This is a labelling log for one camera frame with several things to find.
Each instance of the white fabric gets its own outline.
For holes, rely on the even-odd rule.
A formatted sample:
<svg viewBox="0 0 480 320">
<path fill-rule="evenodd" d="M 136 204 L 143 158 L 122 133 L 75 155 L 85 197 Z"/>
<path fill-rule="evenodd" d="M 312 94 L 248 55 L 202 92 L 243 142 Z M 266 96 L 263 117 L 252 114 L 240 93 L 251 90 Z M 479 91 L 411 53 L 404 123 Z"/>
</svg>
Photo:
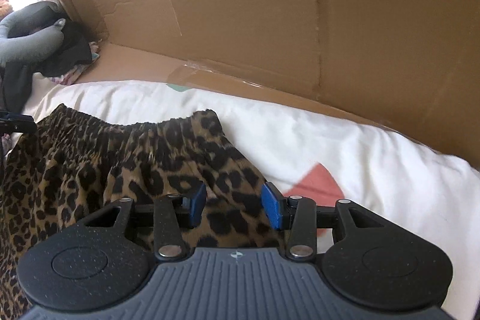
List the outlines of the white fabric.
<svg viewBox="0 0 480 320">
<path fill-rule="evenodd" d="M 54 86 L 35 75 L 25 114 L 39 121 L 60 103 L 114 124 L 213 109 L 227 138 L 283 192 L 321 163 L 346 198 L 448 254 L 454 278 L 443 308 L 458 320 L 473 317 L 480 297 L 480 174 L 464 160 L 394 132 L 273 103 L 140 81 Z"/>
</svg>

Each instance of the travel pillow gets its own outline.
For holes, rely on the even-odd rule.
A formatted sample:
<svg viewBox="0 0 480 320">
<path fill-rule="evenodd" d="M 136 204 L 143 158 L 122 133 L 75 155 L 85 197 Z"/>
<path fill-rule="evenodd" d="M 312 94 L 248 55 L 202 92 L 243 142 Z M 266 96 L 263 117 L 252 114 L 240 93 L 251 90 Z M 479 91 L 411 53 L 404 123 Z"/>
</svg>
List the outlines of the travel pillow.
<svg viewBox="0 0 480 320">
<path fill-rule="evenodd" d="M 53 2 L 30 4 L 0 21 L 0 67 L 17 61 L 37 63 L 63 43 L 66 15 Z"/>
</svg>

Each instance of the leopard print pants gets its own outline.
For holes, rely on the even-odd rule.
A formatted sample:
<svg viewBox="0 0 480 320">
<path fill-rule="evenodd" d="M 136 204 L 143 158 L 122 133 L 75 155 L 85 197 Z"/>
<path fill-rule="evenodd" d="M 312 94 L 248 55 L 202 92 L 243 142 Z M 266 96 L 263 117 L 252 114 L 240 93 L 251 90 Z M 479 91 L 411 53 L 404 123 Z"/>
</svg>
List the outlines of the leopard print pants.
<svg viewBox="0 0 480 320">
<path fill-rule="evenodd" d="M 283 239 L 262 209 L 262 174 L 225 137 L 211 110 L 160 124 L 110 125 L 59 106 L 11 152 L 0 190 L 0 319 L 29 307 L 16 277 L 28 248 L 105 204 L 150 204 L 207 185 L 192 247 L 275 247 Z M 141 245 L 152 248 L 152 232 Z"/>
</svg>

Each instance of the ribbed surface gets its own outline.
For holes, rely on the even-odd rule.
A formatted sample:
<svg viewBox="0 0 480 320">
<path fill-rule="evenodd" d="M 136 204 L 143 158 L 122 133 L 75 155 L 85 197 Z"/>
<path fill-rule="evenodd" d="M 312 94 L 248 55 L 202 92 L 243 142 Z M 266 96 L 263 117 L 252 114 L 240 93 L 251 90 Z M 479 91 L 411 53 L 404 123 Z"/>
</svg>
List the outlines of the ribbed surface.
<svg viewBox="0 0 480 320">
<path fill-rule="evenodd" d="M 86 314 L 34 308 L 25 320 L 447 320 L 418 314 L 366 312 L 333 294 L 312 265 L 289 262 L 275 249 L 199 248 L 180 263 L 163 264 L 135 297 Z"/>
</svg>

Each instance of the white crosshair logo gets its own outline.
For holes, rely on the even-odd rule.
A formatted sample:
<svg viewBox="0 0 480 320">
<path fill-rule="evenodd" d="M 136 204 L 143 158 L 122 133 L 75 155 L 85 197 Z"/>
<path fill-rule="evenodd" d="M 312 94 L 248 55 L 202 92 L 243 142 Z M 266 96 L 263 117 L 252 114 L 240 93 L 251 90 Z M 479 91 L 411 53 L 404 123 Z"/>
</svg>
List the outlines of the white crosshair logo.
<svg viewBox="0 0 480 320">
<path fill-rule="evenodd" d="M 232 258 L 238 259 L 238 258 L 241 258 L 241 257 L 243 256 L 243 253 L 241 253 L 240 251 L 235 251 L 235 252 L 232 252 L 232 253 L 230 254 L 230 256 L 231 256 Z"/>
</svg>

